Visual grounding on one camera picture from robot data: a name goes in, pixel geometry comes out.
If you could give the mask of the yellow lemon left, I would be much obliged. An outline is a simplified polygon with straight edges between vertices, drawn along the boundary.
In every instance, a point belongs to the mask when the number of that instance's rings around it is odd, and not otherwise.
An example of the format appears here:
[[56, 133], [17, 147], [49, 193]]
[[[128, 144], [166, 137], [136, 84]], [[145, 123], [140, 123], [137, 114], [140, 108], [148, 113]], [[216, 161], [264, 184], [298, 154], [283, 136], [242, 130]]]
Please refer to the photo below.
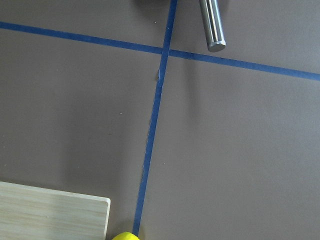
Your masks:
[[131, 232], [122, 232], [112, 238], [112, 240], [140, 240]]

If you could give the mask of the metal scoop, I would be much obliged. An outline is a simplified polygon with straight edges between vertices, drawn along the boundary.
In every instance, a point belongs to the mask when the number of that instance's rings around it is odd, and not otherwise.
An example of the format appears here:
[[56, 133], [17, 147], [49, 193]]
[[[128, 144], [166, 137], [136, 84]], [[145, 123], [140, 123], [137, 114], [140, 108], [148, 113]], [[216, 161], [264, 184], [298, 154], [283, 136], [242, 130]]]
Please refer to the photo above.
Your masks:
[[226, 47], [226, 40], [218, 1], [200, 0], [199, 5], [208, 50], [212, 53], [224, 50]]

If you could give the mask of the wooden cutting board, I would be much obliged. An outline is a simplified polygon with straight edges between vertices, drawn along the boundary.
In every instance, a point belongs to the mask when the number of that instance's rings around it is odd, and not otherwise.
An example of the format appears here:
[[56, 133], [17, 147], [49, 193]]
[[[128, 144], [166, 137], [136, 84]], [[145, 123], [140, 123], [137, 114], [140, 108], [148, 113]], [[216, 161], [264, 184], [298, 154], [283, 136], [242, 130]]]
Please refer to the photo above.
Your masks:
[[0, 183], [2, 240], [104, 240], [107, 197]]

